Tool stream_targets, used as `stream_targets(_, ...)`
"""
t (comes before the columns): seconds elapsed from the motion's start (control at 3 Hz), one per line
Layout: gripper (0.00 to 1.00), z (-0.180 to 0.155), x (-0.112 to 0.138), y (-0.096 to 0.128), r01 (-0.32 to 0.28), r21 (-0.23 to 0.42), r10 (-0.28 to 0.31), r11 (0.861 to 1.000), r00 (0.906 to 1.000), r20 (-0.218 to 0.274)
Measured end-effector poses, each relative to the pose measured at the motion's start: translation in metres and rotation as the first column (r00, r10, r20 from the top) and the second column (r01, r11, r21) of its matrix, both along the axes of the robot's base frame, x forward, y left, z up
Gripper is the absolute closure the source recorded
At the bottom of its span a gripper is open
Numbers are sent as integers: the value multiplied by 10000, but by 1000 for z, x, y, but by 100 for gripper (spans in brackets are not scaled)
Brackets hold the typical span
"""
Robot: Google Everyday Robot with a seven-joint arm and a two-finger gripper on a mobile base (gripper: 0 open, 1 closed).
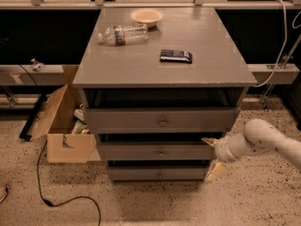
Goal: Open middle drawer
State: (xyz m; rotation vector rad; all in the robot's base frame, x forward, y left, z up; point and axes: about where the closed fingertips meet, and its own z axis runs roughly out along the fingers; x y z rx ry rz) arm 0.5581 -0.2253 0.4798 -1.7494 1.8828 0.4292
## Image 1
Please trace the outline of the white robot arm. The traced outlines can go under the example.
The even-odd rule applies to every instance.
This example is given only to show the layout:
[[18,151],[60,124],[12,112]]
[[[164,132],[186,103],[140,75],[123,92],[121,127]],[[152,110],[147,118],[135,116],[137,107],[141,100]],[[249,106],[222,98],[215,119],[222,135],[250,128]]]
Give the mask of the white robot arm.
[[301,170],[301,142],[280,133],[267,121],[248,121],[241,133],[219,139],[201,139],[214,148],[215,159],[206,174],[205,181],[211,182],[222,174],[227,164],[239,161],[245,156],[278,153],[291,165]]

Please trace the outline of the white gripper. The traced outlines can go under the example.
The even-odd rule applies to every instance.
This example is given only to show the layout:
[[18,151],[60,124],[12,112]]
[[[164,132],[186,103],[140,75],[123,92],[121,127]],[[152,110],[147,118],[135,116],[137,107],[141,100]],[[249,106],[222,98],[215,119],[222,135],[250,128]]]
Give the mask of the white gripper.
[[233,163],[235,156],[230,150],[228,137],[222,137],[219,140],[213,137],[203,137],[201,140],[215,149],[216,158],[219,160],[212,161],[206,174],[205,181],[211,182],[225,172],[226,164]]

